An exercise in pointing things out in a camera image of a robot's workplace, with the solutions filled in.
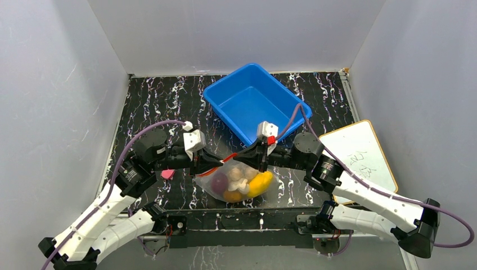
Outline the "yellow mango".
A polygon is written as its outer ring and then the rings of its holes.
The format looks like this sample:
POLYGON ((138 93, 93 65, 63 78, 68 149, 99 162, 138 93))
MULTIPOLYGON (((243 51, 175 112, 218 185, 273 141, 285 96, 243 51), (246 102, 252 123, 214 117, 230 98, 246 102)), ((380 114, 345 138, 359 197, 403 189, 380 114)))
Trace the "yellow mango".
POLYGON ((273 180, 273 174, 269 171, 257 174, 249 183, 247 197, 253 198, 263 194, 273 180))

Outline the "blue plastic bin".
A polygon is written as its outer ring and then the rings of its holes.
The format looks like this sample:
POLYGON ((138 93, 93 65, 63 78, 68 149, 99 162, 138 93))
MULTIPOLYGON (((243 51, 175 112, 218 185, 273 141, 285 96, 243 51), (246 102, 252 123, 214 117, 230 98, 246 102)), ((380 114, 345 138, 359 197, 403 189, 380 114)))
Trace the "blue plastic bin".
POLYGON ((257 138, 258 125, 267 121, 282 131, 297 104, 307 118, 312 109, 269 72, 249 63, 206 87, 204 98, 245 146, 257 138))

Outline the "purple onion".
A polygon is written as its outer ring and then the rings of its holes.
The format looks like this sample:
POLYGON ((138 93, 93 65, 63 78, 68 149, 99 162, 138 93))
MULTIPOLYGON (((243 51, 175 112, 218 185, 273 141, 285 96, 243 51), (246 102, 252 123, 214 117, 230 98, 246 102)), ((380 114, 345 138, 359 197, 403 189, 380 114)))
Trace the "purple onion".
POLYGON ((211 190, 215 194, 221 195, 228 190, 229 181, 227 176, 224 173, 218 172, 215 173, 211 179, 211 190))

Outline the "orange bell pepper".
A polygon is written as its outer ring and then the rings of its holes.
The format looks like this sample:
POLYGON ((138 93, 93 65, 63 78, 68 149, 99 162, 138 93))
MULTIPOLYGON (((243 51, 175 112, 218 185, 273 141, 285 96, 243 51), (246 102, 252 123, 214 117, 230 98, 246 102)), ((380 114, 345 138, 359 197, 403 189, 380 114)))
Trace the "orange bell pepper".
POLYGON ((223 200, 226 203, 238 203, 244 200, 243 194, 236 190, 236 191, 224 191, 223 193, 223 200))

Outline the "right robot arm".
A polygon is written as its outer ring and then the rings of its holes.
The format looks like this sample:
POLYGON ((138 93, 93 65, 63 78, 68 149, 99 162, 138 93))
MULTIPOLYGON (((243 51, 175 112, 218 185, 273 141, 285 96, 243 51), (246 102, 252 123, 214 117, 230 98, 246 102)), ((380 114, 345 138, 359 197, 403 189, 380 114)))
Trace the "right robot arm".
POLYGON ((406 252, 431 257, 440 222, 438 202, 410 200, 385 191, 359 178, 313 134, 297 135, 291 148, 278 146, 273 137, 261 136, 234 160, 260 172, 268 167, 305 171, 304 181, 312 188, 345 197, 364 207, 347 207, 325 201, 316 216, 297 217, 301 234, 331 233, 337 230, 359 231, 390 240, 406 252))

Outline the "clear zip top bag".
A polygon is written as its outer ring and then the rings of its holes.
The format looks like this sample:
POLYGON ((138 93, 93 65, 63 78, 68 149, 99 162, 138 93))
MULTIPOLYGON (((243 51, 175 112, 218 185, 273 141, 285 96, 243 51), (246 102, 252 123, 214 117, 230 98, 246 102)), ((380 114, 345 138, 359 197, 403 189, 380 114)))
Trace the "clear zip top bag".
POLYGON ((205 192, 225 203, 239 203, 266 193, 276 185, 277 177, 268 170, 260 172, 233 159, 231 154, 223 165, 196 175, 194 180, 205 192))

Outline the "pink eraser block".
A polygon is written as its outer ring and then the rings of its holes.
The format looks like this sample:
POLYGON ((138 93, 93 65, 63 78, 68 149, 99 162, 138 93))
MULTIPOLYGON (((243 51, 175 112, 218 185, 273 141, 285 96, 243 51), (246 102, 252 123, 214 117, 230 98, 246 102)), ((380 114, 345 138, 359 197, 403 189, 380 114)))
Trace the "pink eraser block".
POLYGON ((167 170, 163 170, 160 174, 160 176, 163 178, 163 179, 166 179, 166 180, 170 180, 173 178, 174 174, 175 174, 175 170, 174 169, 167 169, 167 170))

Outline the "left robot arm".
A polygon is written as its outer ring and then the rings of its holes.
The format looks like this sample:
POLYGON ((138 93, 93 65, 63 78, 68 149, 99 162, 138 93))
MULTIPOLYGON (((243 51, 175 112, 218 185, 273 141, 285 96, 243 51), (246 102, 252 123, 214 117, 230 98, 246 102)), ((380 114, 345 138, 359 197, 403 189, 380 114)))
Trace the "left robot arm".
POLYGON ((222 158, 208 151, 204 134, 186 128, 181 143, 169 145, 160 124, 140 131, 126 145, 106 184, 91 205, 67 229, 46 237, 38 245, 54 269, 96 269, 117 248, 140 235, 161 234, 168 216, 154 203, 116 226, 111 222, 156 182, 157 172, 188 169, 190 176, 223 165, 222 158))

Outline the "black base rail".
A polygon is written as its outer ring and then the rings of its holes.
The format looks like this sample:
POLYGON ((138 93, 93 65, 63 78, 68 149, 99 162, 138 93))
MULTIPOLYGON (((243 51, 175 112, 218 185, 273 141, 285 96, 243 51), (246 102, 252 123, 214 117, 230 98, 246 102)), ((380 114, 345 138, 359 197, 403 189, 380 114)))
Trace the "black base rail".
POLYGON ((348 229, 316 221, 319 207, 167 210, 162 232, 141 236, 157 252, 203 246, 293 246, 335 252, 348 229))

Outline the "white mushroom piece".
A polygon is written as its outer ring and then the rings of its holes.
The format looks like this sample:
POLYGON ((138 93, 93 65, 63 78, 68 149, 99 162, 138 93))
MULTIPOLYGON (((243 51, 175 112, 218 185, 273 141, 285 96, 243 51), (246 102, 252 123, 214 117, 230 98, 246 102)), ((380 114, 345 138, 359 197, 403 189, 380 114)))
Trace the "white mushroom piece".
POLYGON ((242 178, 239 181, 229 182, 228 191, 240 191, 243 195, 247 195, 250 191, 250 186, 246 178, 242 178))

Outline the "white board wooden frame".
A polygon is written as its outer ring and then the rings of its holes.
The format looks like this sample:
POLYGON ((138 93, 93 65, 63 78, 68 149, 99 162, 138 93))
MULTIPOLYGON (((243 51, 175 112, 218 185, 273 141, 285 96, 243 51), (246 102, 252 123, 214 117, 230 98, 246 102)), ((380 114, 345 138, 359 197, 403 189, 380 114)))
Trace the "white board wooden frame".
POLYGON ((357 176, 390 192, 398 192, 398 184, 369 120, 347 125, 319 138, 357 176))

